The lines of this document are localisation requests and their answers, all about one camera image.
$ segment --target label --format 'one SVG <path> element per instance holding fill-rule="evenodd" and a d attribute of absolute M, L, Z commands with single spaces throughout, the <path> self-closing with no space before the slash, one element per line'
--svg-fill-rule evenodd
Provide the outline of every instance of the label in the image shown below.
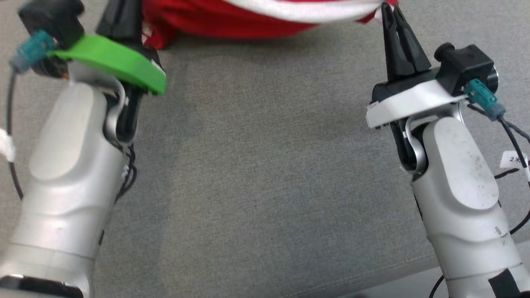
<path fill-rule="evenodd" d="M 528 156 L 524 153 L 523 156 L 526 159 L 526 163 L 528 164 Z M 500 161 L 500 168 L 522 169 L 523 164 L 521 163 L 521 159 L 519 158 L 519 155 L 517 155 L 516 151 L 504 151 L 504 153 L 502 154 L 502 159 Z"/>

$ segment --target teal connector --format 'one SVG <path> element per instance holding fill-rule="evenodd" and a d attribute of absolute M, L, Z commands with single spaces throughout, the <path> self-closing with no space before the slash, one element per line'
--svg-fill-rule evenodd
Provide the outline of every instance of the teal connector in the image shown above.
<path fill-rule="evenodd" d="M 33 65 L 46 58 L 55 49 L 53 38 L 43 30 L 37 31 L 16 50 L 16 56 L 10 60 L 11 67 L 19 74 L 25 73 Z"/>
<path fill-rule="evenodd" d="M 478 79 L 474 79 L 467 84 L 465 93 L 469 101 L 477 103 L 484 109 L 491 121 L 496 121 L 499 116 L 506 113 L 506 109 L 497 103 L 499 99 L 495 94 Z"/>

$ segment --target black tape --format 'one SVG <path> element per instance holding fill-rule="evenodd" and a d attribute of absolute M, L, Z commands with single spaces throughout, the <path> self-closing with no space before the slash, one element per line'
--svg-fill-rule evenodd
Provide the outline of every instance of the black tape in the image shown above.
<path fill-rule="evenodd" d="M 506 269 L 501 274 L 489 280 L 496 298 L 519 298 L 521 292 L 515 283 L 510 270 Z"/>

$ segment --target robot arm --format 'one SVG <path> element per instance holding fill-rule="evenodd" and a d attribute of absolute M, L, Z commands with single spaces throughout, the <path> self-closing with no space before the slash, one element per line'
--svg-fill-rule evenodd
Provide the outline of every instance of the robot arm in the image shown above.
<path fill-rule="evenodd" d="M 530 291 L 530 276 L 510 236 L 495 178 L 460 113 L 470 81 L 496 91 L 493 61 L 476 46 L 455 50 L 445 44 L 435 54 L 441 67 L 429 69 L 399 8 L 384 7 L 383 21 L 388 82 L 375 86 L 366 119 L 371 128 L 392 127 L 449 296 L 519 297 Z M 395 39 L 404 32 L 407 39 Z M 411 129 L 413 121 L 430 116 L 438 119 Z"/>
<path fill-rule="evenodd" d="M 30 33 L 45 29 L 52 37 L 68 37 L 54 37 L 57 48 L 65 50 L 77 45 L 72 36 L 82 36 L 82 28 L 72 33 L 62 27 L 65 14 L 72 16 L 72 3 L 36 0 L 23 7 L 21 18 Z M 137 0 L 111 1 L 97 31 L 160 76 L 158 55 L 141 43 L 141 5 Z M 73 12 L 75 17 L 80 13 Z M 32 22 L 43 20 L 35 17 L 39 14 L 50 19 Z M 70 84 L 56 101 L 30 160 L 21 216 L 0 261 L 0 297 L 94 297 L 94 262 L 123 182 L 124 148 L 132 144 L 139 101 L 148 88 L 136 84 L 141 77 L 134 74 L 129 77 L 136 80 L 120 77 L 124 68 L 107 73 L 47 58 L 33 69 L 53 77 L 67 73 Z"/>

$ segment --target white stripe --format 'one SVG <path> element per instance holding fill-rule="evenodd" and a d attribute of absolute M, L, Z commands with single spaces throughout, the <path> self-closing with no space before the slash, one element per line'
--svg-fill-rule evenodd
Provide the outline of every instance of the white stripe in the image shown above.
<path fill-rule="evenodd" d="M 384 0 L 290 2 L 286 0 L 225 0 L 248 11 L 300 23 L 360 20 L 378 9 Z"/>
<path fill-rule="evenodd" d="M 524 168 L 524 172 L 526 176 L 526 181 L 530 182 L 530 170 L 528 169 L 528 167 Z"/>

